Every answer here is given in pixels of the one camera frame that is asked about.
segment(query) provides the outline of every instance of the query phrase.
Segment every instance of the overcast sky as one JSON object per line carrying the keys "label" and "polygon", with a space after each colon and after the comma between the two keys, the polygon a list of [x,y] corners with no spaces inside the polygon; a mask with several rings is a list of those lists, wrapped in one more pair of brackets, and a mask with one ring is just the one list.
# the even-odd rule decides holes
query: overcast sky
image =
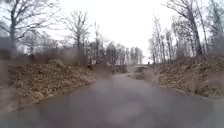
{"label": "overcast sky", "polygon": [[152,15],[168,24],[170,10],[162,6],[166,0],[60,0],[64,13],[88,12],[89,23],[99,24],[100,33],[125,46],[138,46],[148,56],[148,40],[152,31]]}

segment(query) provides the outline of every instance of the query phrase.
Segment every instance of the tree trunk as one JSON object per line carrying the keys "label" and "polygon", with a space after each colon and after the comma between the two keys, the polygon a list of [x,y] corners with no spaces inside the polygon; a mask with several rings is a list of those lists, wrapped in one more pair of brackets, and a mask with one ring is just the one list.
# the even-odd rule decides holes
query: tree trunk
{"label": "tree trunk", "polygon": [[197,56],[201,56],[201,55],[203,55],[203,53],[202,53],[202,48],[201,48],[201,43],[200,43],[200,37],[199,37],[199,33],[198,33],[198,28],[197,28],[197,25],[196,25],[196,22],[195,22],[193,13],[190,13],[189,14],[189,17],[190,17],[190,22],[192,24],[192,30],[194,32],[195,39],[196,39],[195,40],[195,42],[196,42],[196,55]]}

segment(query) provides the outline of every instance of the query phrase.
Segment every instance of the wet asphalt road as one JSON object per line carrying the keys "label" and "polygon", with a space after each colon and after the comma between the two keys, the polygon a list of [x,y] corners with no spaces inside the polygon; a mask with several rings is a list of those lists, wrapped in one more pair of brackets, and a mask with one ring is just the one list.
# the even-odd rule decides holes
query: wet asphalt road
{"label": "wet asphalt road", "polygon": [[216,102],[117,75],[1,116],[0,128],[223,128]]}

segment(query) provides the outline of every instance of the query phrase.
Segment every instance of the distant tree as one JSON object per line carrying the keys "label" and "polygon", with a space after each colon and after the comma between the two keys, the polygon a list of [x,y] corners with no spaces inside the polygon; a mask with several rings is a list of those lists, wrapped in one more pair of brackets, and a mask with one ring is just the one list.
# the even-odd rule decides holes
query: distant tree
{"label": "distant tree", "polygon": [[66,28],[71,32],[71,37],[74,39],[75,44],[77,45],[77,56],[78,56],[78,65],[81,64],[81,56],[83,55],[82,46],[84,40],[89,35],[89,25],[87,24],[87,13],[72,12],[70,17],[63,17],[62,22],[65,24]]}
{"label": "distant tree", "polygon": [[118,56],[117,56],[117,49],[114,44],[114,42],[110,42],[106,49],[107,58],[108,58],[108,64],[110,66],[114,66],[117,62]]}

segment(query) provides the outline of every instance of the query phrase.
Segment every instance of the fallen leaves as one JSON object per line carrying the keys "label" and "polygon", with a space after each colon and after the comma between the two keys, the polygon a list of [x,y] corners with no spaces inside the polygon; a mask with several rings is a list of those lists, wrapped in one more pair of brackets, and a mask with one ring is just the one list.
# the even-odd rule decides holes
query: fallen leaves
{"label": "fallen leaves", "polygon": [[87,86],[94,80],[90,70],[65,66],[60,60],[48,64],[9,66],[9,74],[21,106]]}
{"label": "fallen leaves", "polygon": [[163,87],[216,97],[224,95],[223,71],[223,57],[194,57],[158,65],[151,77],[158,76],[157,83]]}

